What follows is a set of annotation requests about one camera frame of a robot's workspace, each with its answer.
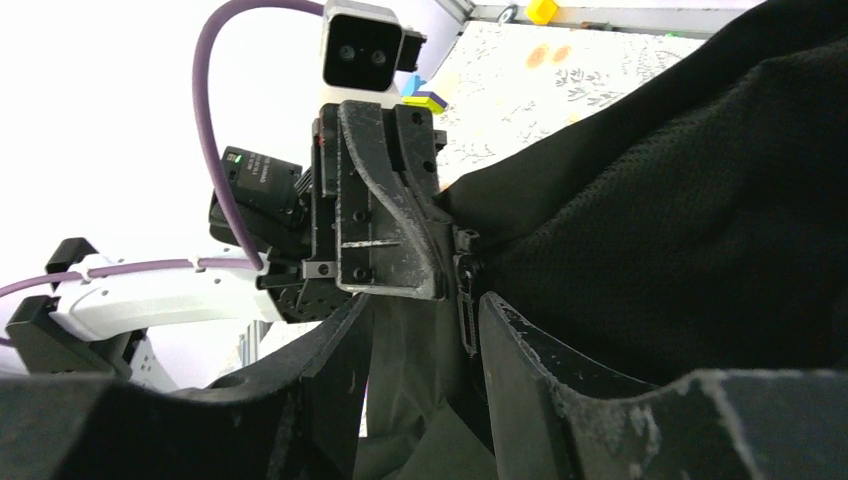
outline camera lens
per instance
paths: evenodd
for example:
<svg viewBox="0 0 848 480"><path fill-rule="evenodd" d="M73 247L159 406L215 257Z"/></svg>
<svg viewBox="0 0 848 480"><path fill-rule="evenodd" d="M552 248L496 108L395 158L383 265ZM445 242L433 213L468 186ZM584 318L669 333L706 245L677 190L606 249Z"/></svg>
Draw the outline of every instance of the camera lens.
<svg viewBox="0 0 848 480"><path fill-rule="evenodd" d="M341 50L339 50L339 57L341 57L345 62L353 61L353 57L355 56L356 50L354 50L350 45L345 45Z"/></svg>
<svg viewBox="0 0 848 480"><path fill-rule="evenodd" d="M386 64L386 54L382 50L377 50L371 54L371 63L381 67Z"/></svg>

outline blue block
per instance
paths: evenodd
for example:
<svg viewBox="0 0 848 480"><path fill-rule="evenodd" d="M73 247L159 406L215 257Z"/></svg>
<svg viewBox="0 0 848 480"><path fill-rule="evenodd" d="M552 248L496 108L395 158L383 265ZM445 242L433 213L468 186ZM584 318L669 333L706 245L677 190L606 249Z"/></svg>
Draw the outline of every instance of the blue block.
<svg viewBox="0 0 848 480"><path fill-rule="evenodd" d="M425 83L427 83L427 82L425 82L424 80L421 80L420 76L413 75L413 76L409 77L409 81L406 82L406 86L403 87L403 91L401 91L400 94L401 94L402 97L410 97L415 92L417 92L418 89L421 88Z"/></svg>

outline cable clip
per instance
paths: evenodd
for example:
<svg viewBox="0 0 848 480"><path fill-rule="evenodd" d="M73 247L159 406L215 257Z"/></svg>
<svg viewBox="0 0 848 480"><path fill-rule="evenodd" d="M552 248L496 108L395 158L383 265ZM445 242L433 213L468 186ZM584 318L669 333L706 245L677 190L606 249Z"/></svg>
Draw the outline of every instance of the cable clip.
<svg viewBox="0 0 848 480"><path fill-rule="evenodd" d="M91 283L93 280L90 275L91 269L88 267L82 267L80 269L79 274L82 276L82 283Z"/></svg>
<svg viewBox="0 0 848 480"><path fill-rule="evenodd" d="M203 273L203 272L206 271L205 268L200 266L200 256L195 255L195 256L189 258L188 261L191 262L191 265L194 267L195 272Z"/></svg>

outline mounting hole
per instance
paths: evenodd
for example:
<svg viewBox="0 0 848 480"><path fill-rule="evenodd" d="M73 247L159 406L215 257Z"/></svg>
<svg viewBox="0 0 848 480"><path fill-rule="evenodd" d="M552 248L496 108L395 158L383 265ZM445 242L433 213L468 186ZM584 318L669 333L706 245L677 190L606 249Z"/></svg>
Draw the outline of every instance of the mounting hole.
<svg viewBox="0 0 848 480"><path fill-rule="evenodd" d="M210 385L208 388L232 388L238 387L239 385L243 385L247 380L239 375L227 375L226 377L221 377L218 380L215 380L215 383Z"/></svg>
<svg viewBox="0 0 848 480"><path fill-rule="evenodd" d="M356 281L364 282L365 280L368 280L369 276L370 272L366 268L355 268L353 270L353 278Z"/></svg>

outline black garment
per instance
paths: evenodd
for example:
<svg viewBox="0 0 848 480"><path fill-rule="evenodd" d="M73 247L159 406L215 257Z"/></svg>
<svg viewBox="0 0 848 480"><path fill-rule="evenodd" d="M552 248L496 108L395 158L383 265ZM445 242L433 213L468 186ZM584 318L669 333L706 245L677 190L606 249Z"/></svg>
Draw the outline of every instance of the black garment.
<svg viewBox="0 0 848 480"><path fill-rule="evenodd" d="M610 108L440 198L481 281L610 367L848 352L848 2L772 0Z"/></svg>

